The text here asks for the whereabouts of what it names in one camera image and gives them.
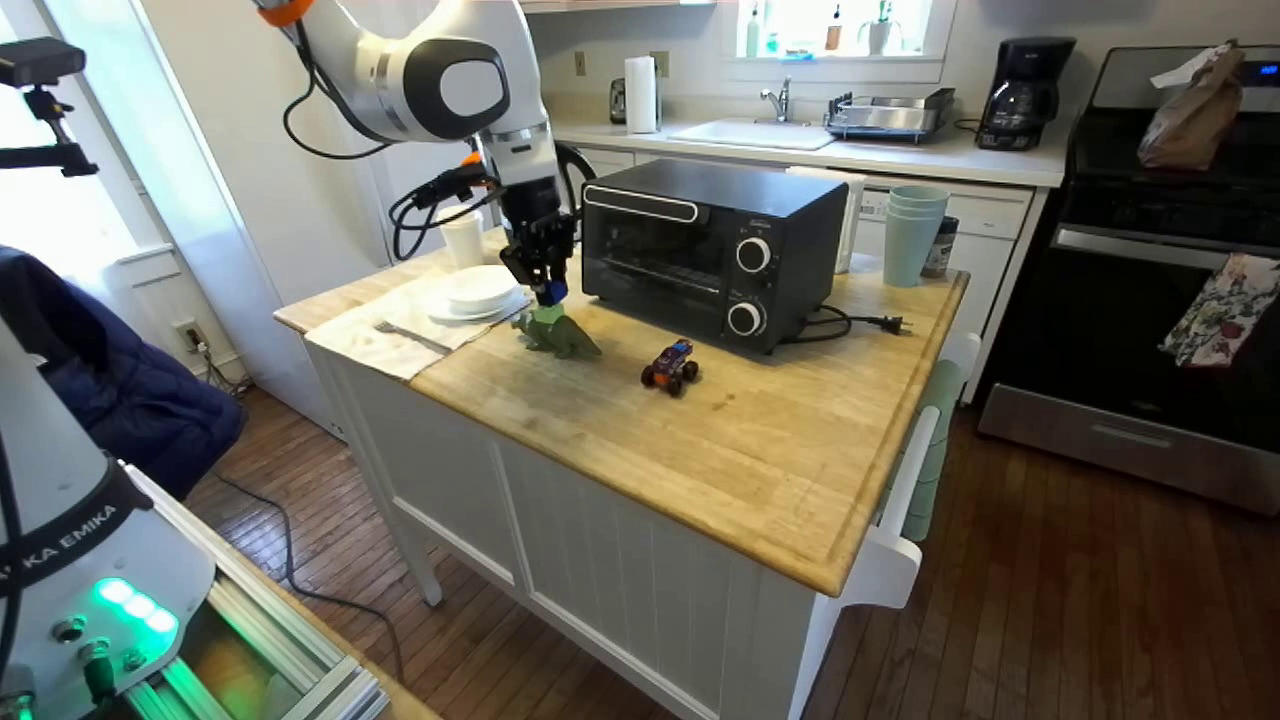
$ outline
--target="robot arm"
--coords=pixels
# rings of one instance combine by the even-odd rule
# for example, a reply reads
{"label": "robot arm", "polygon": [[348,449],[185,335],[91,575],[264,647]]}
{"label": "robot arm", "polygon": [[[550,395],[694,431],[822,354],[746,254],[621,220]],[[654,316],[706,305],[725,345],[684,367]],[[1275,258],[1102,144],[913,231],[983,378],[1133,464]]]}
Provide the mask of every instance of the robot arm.
{"label": "robot arm", "polygon": [[557,141],[517,0],[442,0],[405,42],[365,32],[340,0],[255,0],[371,141],[472,141],[499,189],[504,266],[546,308],[565,302],[577,220],[561,217]]}

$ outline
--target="butcher block countertop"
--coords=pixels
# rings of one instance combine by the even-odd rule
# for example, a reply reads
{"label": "butcher block countertop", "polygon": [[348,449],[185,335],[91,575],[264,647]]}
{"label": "butcher block countertop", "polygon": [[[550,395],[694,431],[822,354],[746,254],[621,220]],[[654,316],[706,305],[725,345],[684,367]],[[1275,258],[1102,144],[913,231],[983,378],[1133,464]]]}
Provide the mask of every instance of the butcher block countertop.
{"label": "butcher block countertop", "polygon": [[[319,329],[430,266],[383,269],[277,320]],[[527,354],[511,324],[498,324],[412,378],[412,391],[835,595],[960,295],[963,276],[923,287],[881,287],[881,272],[841,276],[832,305],[899,314],[908,332],[855,324],[844,340],[786,345],[770,361],[695,340],[706,378],[682,399],[641,386],[676,332],[573,295],[568,316],[601,345],[601,361]]]}

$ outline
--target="drawer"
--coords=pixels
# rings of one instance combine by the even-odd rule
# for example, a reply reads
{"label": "drawer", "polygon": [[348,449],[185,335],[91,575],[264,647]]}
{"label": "drawer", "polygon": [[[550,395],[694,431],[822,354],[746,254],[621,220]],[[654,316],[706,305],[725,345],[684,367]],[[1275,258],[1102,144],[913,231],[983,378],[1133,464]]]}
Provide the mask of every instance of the drawer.
{"label": "drawer", "polygon": [[[942,193],[953,193],[947,217],[960,220],[963,238],[992,238],[992,241],[1016,241],[1028,217],[1034,196],[1028,193],[990,193],[990,189],[960,189],[960,183],[930,183]],[[866,220],[886,220],[887,189],[867,183],[859,199]]]}

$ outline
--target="white wall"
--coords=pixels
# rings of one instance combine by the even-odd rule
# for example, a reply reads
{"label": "white wall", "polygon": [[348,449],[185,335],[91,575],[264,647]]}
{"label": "white wall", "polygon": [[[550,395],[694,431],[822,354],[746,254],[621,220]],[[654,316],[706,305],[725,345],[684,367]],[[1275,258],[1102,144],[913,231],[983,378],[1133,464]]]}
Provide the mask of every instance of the white wall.
{"label": "white wall", "polygon": [[[1280,42],[1275,0],[955,0],[955,27],[947,46],[946,79],[960,94],[970,118],[992,79],[997,48],[1003,37],[1078,37],[1078,60],[1065,78],[1065,113],[1081,107],[1093,74],[1111,46],[1217,46],[1237,37],[1244,46]],[[919,94],[931,86],[866,86],[830,79],[818,65],[742,65],[734,60],[735,0],[717,8],[638,8],[638,12],[573,12],[532,18],[532,37],[546,60],[550,97],[594,97],[601,107],[603,87],[621,78],[621,60],[631,54],[670,48],[674,78],[664,79],[670,101],[682,105],[725,105],[766,113],[755,94],[777,79],[793,79],[805,118],[822,118],[826,101],[841,94]],[[590,78],[573,74],[573,54],[590,54]]]}

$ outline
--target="hardwood floor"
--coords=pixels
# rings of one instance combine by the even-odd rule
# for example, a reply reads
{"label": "hardwood floor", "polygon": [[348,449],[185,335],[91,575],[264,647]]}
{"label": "hardwood floor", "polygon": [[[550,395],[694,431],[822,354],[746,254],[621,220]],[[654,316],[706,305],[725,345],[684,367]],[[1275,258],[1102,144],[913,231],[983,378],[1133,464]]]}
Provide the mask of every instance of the hardwood floor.
{"label": "hardwood floor", "polygon": [[[444,609],[426,609],[365,495],[353,453],[264,391],[219,473],[281,500],[298,582],[392,615],[405,689],[444,717],[670,717],[460,559],[442,557]],[[281,575],[281,519],[206,479],[188,507]],[[365,613],[315,606],[396,672]],[[1255,519],[1140,479],[953,437],[947,479],[903,613],[844,613],[807,700],[855,717],[1189,717],[1280,708],[1280,519]]]}

